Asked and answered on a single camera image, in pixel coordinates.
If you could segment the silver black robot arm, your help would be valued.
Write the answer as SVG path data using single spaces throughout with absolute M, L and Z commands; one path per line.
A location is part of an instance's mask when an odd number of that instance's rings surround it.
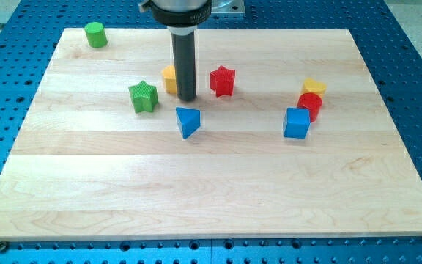
M 211 0 L 143 0 L 141 12 L 150 11 L 153 18 L 171 32 L 177 96 L 183 101 L 196 99 L 196 54 L 194 32 L 212 11 Z

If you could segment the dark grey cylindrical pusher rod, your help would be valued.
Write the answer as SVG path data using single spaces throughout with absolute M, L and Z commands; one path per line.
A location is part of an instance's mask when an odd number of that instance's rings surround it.
M 168 26 L 167 29 L 171 32 L 177 96 L 183 101 L 195 100 L 196 51 L 194 32 L 196 26 Z

